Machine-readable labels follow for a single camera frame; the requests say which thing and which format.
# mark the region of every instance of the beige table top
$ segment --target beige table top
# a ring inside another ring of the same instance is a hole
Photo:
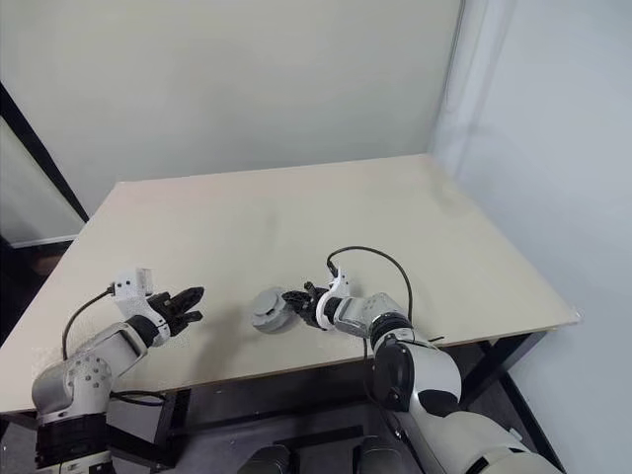
[[[175,389],[359,358],[360,339],[302,322],[265,335],[243,315],[262,289],[324,284],[326,256],[348,245],[402,264],[416,327],[445,336],[445,345],[578,321],[428,155],[119,183],[0,350],[0,412],[33,407],[33,379],[61,359],[70,315],[130,267],[152,269],[157,291],[204,286],[204,318],[150,350],[116,389]],[[406,306],[388,262],[364,252],[335,261],[355,294],[385,291]],[[113,301],[93,305],[73,326],[69,350],[120,319]]]

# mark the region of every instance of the table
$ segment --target table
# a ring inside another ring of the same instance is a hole
[[[403,265],[414,324],[427,337],[443,336],[445,346],[503,338],[464,380],[465,398],[543,332],[578,321],[429,155],[118,183],[0,350],[0,373],[11,374],[0,412],[34,407],[33,379],[60,360],[69,316],[130,267],[153,269],[157,291],[204,286],[204,318],[151,350],[116,390],[174,391],[358,359],[360,339],[304,324],[264,335],[245,316],[265,288],[324,284],[326,256],[348,245]],[[388,262],[363,252],[336,262],[354,294],[385,291],[405,307],[404,282]],[[92,306],[69,350],[118,320],[111,301]]]

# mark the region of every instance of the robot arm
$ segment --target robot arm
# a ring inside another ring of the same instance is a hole
[[[115,323],[69,357],[41,373],[33,384],[38,410],[38,473],[114,472],[107,447],[106,411],[117,379],[147,355],[201,319],[189,312],[203,288],[171,297],[151,295],[148,270],[121,273],[114,300],[125,322]]]
[[[395,435],[412,445],[428,474],[560,474],[489,418],[461,411],[461,377],[454,360],[413,328],[385,293],[349,296],[338,270],[329,288],[283,299],[307,324],[365,338],[374,354],[373,394],[399,421]]]

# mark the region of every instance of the gray cylindrical object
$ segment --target gray cylindrical object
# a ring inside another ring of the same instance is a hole
[[[295,313],[282,298],[284,290],[270,288],[259,293],[249,306],[253,326],[263,333],[279,330]]]

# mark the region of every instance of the white wall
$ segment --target white wall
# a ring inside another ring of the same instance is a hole
[[[425,151],[458,0],[1,0],[0,79],[88,213],[116,181]]]
[[[512,370],[568,472],[629,472],[632,3],[490,0],[483,24],[434,152],[585,318]]]
[[[0,118],[0,234],[19,245],[72,238],[82,226],[79,215]]]

